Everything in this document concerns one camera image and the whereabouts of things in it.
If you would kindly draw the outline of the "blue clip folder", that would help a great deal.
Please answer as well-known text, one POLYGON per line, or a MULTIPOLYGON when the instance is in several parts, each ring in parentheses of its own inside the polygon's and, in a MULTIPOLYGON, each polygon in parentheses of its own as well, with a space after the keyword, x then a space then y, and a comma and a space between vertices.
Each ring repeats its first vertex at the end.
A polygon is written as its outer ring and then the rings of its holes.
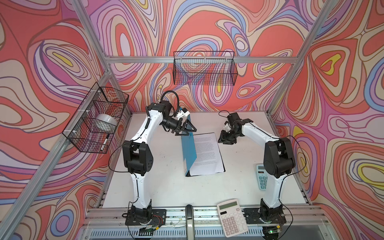
POLYGON ((195 133, 190 133, 190 135, 182 136, 182 152, 183 152, 183 161, 185 168, 185 176, 191 177, 189 175, 189 170, 197 158, 195 143, 194 143, 194 135, 195 133))

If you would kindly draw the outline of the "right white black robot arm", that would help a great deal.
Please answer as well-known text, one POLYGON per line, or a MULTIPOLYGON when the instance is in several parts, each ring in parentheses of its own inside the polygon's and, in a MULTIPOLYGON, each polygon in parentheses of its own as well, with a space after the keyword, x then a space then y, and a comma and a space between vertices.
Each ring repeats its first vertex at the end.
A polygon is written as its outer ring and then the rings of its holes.
POLYGON ((248 137, 265 148, 263 166, 268 180, 265 196, 260 203, 259 218, 264 223, 270 223, 283 214, 281 192, 284 181, 296 167, 291 141, 268 133, 250 119, 241 119, 238 113, 230 113, 225 118, 227 120, 219 143, 234 145, 238 137, 248 137))

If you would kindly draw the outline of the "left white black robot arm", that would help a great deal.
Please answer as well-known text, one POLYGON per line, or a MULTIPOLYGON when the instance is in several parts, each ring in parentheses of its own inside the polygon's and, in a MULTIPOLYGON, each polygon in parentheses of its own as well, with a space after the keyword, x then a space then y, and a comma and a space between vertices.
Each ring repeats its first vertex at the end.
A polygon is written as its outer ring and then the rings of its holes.
POLYGON ((197 129, 188 119, 190 112, 187 108, 179 108, 176 115, 170 114, 173 106, 168 101, 151 103, 146 107, 146 118, 138 132, 122 145, 123 162, 134 182, 134 202, 131 203, 130 215, 145 220, 153 217, 152 200, 145 187, 145 175, 154 164, 150 150, 150 141, 156 129, 161 126, 175 136, 187 136, 197 129))

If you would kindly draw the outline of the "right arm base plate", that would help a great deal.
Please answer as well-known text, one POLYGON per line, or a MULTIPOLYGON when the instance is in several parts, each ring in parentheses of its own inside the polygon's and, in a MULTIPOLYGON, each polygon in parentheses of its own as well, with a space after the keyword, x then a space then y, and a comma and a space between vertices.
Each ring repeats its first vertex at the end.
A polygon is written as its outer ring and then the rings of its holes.
POLYGON ((282 206, 274 209, 268 207, 245 208, 244 216, 247 224, 284 225, 287 222, 282 206))

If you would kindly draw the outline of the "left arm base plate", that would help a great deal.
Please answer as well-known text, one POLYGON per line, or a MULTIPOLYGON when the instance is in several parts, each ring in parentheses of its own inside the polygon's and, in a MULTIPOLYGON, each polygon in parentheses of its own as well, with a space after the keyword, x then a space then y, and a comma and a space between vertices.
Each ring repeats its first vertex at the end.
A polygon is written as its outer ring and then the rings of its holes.
POLYGON ((124 216, 126 226, 162 226, 166 223, 167 210, 142 210, 133 208, 124 216))

